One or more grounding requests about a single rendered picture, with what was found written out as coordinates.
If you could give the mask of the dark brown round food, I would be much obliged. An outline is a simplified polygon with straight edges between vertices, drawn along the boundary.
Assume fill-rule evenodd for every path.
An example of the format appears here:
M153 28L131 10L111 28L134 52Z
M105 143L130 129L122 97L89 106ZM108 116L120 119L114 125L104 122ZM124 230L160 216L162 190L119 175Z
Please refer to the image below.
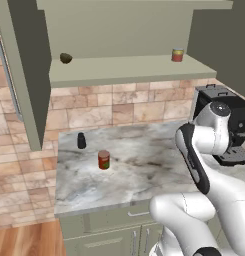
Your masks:
M60 54L60 61L63 64L69 64L72 61L73 57L70 54L67 53L61 53Z

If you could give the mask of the black coffee machine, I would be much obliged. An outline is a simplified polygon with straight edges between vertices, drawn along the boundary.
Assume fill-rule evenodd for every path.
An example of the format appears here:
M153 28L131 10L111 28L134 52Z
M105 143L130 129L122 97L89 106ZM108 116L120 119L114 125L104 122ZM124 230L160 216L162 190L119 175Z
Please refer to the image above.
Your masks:
M189 120L193 121L212 101L223 102L231 110L229 147L223 155L214 155L215 160L222 166L245 165L245 100L223 85L198 86L194 91Z

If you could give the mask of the red can with yellow lid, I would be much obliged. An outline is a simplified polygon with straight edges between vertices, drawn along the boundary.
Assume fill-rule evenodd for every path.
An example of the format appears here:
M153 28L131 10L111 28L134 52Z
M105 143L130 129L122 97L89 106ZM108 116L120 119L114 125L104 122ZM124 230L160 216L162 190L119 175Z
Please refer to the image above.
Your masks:
M181 62L183 60L184 50L182 48L174 48L172 50L171 60L173 62Z

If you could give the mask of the grey-green wall cabinet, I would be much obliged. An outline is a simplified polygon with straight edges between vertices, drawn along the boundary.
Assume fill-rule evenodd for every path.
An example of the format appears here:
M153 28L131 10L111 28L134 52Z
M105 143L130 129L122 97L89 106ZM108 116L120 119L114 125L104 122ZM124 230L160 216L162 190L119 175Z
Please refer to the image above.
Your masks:
M212 78L188 48L193 12L230 10L230 0L37 0L45 14L53 88ZM60 54L70 54L69 64Z

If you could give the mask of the red can with green label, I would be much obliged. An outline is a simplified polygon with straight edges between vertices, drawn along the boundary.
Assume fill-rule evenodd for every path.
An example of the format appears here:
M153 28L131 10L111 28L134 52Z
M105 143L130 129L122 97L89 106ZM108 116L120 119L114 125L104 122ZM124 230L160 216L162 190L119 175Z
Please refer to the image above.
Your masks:
M107 150L98 152L98 165L102 170L106 170L110 167L110 153Z

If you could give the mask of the black pepper shaker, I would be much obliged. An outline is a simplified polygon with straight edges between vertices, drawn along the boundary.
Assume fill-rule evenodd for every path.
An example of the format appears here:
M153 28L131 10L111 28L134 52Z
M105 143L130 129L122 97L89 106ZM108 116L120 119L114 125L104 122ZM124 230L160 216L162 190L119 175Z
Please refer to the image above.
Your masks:
M77 135L77 147L79 149L85 149L86 148L86 139L82 132L79 132Z

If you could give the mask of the grey-green drawer front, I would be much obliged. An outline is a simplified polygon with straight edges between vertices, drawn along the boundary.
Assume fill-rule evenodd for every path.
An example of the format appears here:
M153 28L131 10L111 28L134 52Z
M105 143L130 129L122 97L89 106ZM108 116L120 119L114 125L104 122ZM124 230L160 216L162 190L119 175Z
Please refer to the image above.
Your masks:
M142 204L84 214L84 231L96 232L98 230L132 226L153 221L150 214L140 217L129 217L127 215L128 211L131 211L132 213L140 213L147 212L149 209L147 204Z

